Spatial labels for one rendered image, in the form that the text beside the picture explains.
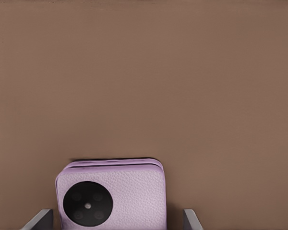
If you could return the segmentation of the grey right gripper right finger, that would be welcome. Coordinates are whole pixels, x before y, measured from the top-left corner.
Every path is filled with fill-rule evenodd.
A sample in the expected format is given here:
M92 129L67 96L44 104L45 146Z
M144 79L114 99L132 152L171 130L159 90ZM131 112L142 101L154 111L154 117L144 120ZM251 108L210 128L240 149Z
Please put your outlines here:
M183 210L183 230L204 230L193 209Z

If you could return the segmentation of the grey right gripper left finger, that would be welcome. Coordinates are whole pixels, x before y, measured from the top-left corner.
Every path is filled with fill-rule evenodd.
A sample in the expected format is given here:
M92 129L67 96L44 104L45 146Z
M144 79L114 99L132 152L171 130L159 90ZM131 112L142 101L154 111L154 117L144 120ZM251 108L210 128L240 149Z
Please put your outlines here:
M40 210L20 230L53 230L53 210Z

